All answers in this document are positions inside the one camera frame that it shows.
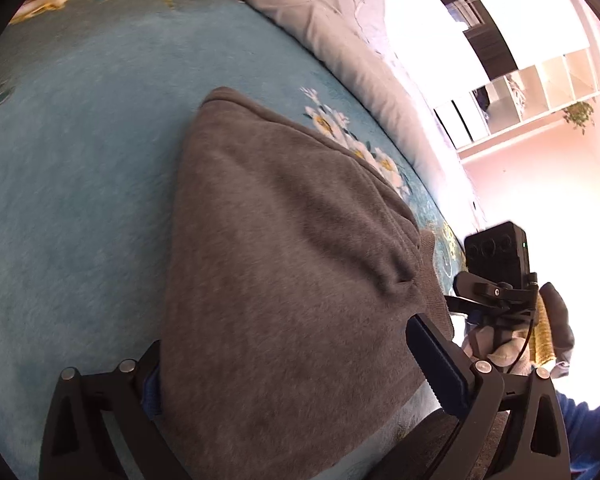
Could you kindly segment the blue sleeved right forearm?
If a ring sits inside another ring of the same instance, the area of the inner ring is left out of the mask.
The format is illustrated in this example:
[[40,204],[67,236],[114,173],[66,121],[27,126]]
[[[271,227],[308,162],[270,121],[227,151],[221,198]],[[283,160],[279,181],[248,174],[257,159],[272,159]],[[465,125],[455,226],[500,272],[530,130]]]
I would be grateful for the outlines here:
[[556,393],[569,444],[573,479],[600,479],[600,406],[589,408]]

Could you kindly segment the grey gloved right hand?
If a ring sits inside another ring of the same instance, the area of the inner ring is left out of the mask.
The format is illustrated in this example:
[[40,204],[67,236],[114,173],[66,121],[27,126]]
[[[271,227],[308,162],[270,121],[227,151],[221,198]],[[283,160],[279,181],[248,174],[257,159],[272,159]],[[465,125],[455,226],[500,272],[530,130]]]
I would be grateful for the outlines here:
[[568,376],[574,335],[565,301],[551,282],[540,288],[536,308],[539,317],[532,330],[517,328],[498,346],[492,327],[476,327],[465,336],[463,351],[474,361],[489,361],[514,375],[527,376],[535,367],[542,367],[551,378]]

